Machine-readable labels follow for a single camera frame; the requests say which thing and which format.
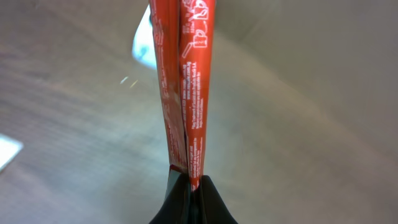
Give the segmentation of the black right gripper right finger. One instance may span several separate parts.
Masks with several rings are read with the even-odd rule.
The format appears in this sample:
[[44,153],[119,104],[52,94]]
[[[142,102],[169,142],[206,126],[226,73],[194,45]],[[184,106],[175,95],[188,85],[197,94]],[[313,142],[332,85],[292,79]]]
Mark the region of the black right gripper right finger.
[[203,224],[238,224],[208,175],[201,177],[200,211]]

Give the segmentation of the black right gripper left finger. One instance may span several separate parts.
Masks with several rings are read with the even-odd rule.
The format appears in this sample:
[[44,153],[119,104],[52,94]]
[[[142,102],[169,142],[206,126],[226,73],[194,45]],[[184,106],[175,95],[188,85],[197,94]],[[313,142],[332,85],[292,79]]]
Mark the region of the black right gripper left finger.
[[170,166],[164,202],[149,224],[187,224],[190,211],[190,179]]

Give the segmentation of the red stick packet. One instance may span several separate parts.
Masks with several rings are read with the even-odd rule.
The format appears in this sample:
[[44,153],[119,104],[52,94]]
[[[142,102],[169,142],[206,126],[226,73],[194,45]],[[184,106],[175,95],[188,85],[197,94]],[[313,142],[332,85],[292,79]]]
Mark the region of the red stick packet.
[[169,162],[188,174],[191,190],[203,175],[215,0],[150,0],[150,20]]

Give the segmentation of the white barcode scanner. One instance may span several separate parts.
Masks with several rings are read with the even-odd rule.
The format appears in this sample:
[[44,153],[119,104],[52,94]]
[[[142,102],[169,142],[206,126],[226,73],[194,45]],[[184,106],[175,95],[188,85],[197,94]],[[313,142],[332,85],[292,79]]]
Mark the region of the white barcode scanner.
[[133,38],[132,57],[140,64],[152,70],[157,70],[149,5]]

